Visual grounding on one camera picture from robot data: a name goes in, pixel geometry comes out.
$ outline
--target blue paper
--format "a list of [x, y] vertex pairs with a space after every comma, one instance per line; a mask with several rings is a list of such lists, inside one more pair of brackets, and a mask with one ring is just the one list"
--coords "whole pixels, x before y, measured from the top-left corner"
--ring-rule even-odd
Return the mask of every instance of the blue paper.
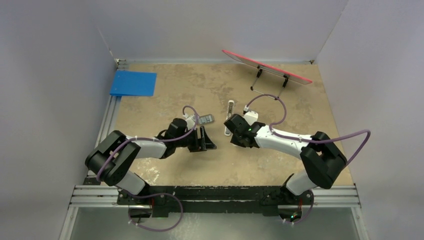
[[110, 95], [151, 97], [155, 93], [155, 85], [155, 72], [118, 70], [110, 88]]

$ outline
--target wooden table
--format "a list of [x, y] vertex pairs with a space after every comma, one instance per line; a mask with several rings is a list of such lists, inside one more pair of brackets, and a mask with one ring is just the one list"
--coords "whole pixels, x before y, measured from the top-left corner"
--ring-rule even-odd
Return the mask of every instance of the wooden table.
[[[301, 85], [289, 81], [280, 98], [287, 105], [287, 118], [277, 129], [299, 134], [338, 132], [316, 65], [275, 64], [288, 72], [313, 80]], [[167, 159], [136, 159], [131, 170], [151, 185], [282, 185], [287, 177], [302, 170], [302, 162], [290, 155], [261, 148], [233, 146], [224, 135], [228, 100], [235, 101], [234, 113], [258, 93], [250, 90], [257, 70], [244, 64], [131, 64], [130, 71], [157, 73], [153, 97], [122, 97], [115, 129], [126, 135], [153, 137], [167, 129], [173, 118], [182, 117], [184, 105], [199, 115], [212, 114], [215, 122], [205, 130], [217, 149], [190, 153], [177, 149]], [[284, 79], [264, 72], [255, 89], [278, 94]], [[250, 109], [259, 113], [259, 122], [279, 121], [283, 108], [278, 101], [262, 97]], [[352, 185], [346, 168], [336, 185]]]

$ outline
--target cable connector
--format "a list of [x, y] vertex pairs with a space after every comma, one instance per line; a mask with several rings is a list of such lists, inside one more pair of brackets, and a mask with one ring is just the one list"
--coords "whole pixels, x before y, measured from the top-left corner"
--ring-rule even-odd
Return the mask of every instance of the cable connector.
[[247, 105], [244, 105], [243, 114], [246, 114], [247, 112], [249, 112], [249, 107]]

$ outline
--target gray wall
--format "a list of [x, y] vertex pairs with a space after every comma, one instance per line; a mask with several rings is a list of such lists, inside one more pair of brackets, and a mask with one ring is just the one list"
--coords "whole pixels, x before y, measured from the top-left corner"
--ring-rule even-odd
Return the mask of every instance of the gray wall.
[[115, 58], [229, 61], [315, 59], [348, 0], [90, 0]]
[[2, 1], [0, 56], [0, 239], [57, 239], [114, 61], [80, 0]]
[[423, 13], [422, 0], [349, 0], [317, 59], [339, 133], [372, 131], [350, 166], [372, 240], [424, 235]]

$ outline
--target purple cable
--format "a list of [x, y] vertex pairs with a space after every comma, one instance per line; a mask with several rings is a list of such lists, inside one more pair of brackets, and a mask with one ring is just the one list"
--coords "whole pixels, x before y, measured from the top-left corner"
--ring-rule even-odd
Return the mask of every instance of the purple cable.
[[124, 146], [126, 146], [128, 143], [133, 142], [133, 141], [137, 141], [137, 140], [145, 140], [145, 141], [152, 141], [152, 142], [162, 142], [162, 143], [169, 143], [169, 142], [174, 142], [174, 141], [178, 141], [181, 140], [185, 137], [187, 137], [189, 134], [191, 134], [193, 132], [193, 130], [196, 128], [197, 124], [199, 123], [199, 115], [197, 113], [197, 111], [190, 105], [185, 105], [182, 108], [182, 114], [184, 113], [184, 110], [186, 108], [189, 108], [191, 110], [193, 110], [194, 115], [196, 116], [196, 121], [194, 123], [194, 126], [184, 135], [176, 137], [176, 138], [172, 138], [172, 139], [155, 139], [155, 138], [148, 138], [148, 137], [133, 137], [130, 139], [127, 139], [126, 141], [124, 141], [123, 143], [121, 143], [113, 152], [112, 154], [107, 158], [107, 160], [104, 162], [103, 166], [101, 166], [100, 170], [97, 173], [97, 176], [95, 177], [95, 179], [98, 182], [101, 182], [102, 180], [100, 179], [100, 176], [102, 175], [103, 171], [105, 170], [105, 167], [114, 159], [115, 154], [117, 154], [117, 152], [119, 152]]
[[168, 228], [164, 228], [164, 229], [151, 228], [151, 227], [143, 226], [141, 224], [136, 223], [135, 221], [133, 221], [131, 219], [130, 209], [128, 209], [128, 218], [129, 218], [129, 221], [132, 224], [134, 224], [135, 226], [139, 227], [139, 228], [146, 229], [146, 230], [149, 230], [149, 231], [152, 231], [152, 232], [166, 232], [166, 231], [169, 231], [169, 230], [175, 228], [178, 224], [180, 224], [181, 220], [183, 219], [183, 215], [184, 215], [184, 213], [183, 213], [183, 204], [181, 203], [181, 201], [176, 196], [174, 196], [172, 194], [169, 194], [169, 193], [166, 193], [166, 192], [164, 192], [164, 193], [155, 193], [155, 194], [146, 195], [146, 196], [137, 196], [137, 195], [131, 194], [129, 192], [127, 192], [127, 194], [130, 195], [133, 198], [136, 198], [136, 199], [147, 199], [147, 198], [152, 198], [152, 197], [156, 197], [156, 196], [160, 196], [160, 195], [170, 196], [170, 197], [174, 198], [177, 201], [177, 203], [179, 205], [179, 208], [181, 209], [181, 214], [179, 215], [178, 221], [176, 221], [176, 223], [174, 225], [172, 225], [172, 226], [170, 226]]
[[[356, 137], [358, 135], [366, 133], [365, 139], [362, 141], [362, 143], [359, 145], [359, 147], [353, 153], [353, 155], [349, 158], [349, 160], [347, 160], [345, 167], [347, 167], [352, 162], [352, 160], [359, 154], [359, 152], [362, 150], [362, 148], [368, 142], [368, 139], [370, 139], [371, 131], [369, 129], [364, 129], [364, 130], [357, 131], [357, 132], [354, 132], [354, 133], [351, 133], [351, 134], [348, 134], [348, 135], [345, 135], [345, 136], [336, 137], [336, 138], [328, 139], [328, 140], [320, 140], [320, 141], [310, 140], [310, 139], [299, 139], [299, 138], [294, 137], [294, 136], [286, 136], [286, 135], [281, 135], [279, 133], [276, 133], [276, 132], [273, 131], [274, 130], [273, 126], [281, 124], [282, 122], [284, 122], [284, 120], [286, 120], [286, 116], [287, 116], [286, 105], [284, 104], [284, 102], [279, 97], [272, 95], [272, 94], [261, 94], [261, 95], [254, 97], [252, 100], [250, 100], [250, 102], [248, 102], [246, 104], [246, 107], [249, 107], [250, 104], [252, 104], [253, 101], [255, 101], [256, 99], [261, 98], [261, 97], [265, 97], [265, 96], [272, 97], [272, 98], [278, 100], [281, 103], [282, 107], [284, 108], [284, 116], [282, 117], [282, 119], [278, 122], [272, 122], [271, 124], [269, 124], [269, 131], [271, 131], [271, 133], [274, 134], [277, 137], [280, 137], [280, 138], [283, 138], [283, 139], [290, 139], [290, 140], [296, 140], [296, 141], [301, 141], [301, 142], [307, 142], [307, 143], [312, 143], [312, 144], [329, 144], [329, 143], [334, 143], [334, 142], [338, 142], [338, 141], [341, 141], [341, 140], [350, 139], [350, 138], [353, 138], [353, 137]], [[298, 224], [301, 221], [303, 221], [312, 211], [312, 207], [314, 205], [314, 193], [312, 192], [312, 190], [310, 190], [310, 192], [311, 192], [311, 196], [312, 196], [312, 204], [310, 205], [309, 210], [306, 212], [306, 214], [299, 221], [295, 222], [295, 224]]]

